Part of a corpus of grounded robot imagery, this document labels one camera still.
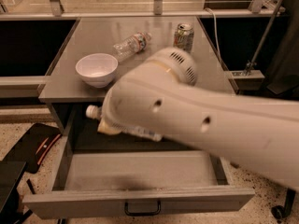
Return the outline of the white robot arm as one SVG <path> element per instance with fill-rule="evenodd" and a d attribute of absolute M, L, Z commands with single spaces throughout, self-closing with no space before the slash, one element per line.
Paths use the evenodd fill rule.
<path fill-rule="evenodd" d="M 191 86 L 196 68 L 181 49 L 156 52 L 109 89 L 99 132 L 149 130 L 298 190 L 299 103 Z"/>

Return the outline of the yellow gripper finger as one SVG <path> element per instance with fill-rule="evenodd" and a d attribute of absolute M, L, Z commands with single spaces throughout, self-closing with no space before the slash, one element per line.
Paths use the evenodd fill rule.
<path fill-rule="evenodd" d="M 106 135 L 117 135 L 121 130 L 109 126 L 103 119 L 100 120 L 97 131 Z"/>

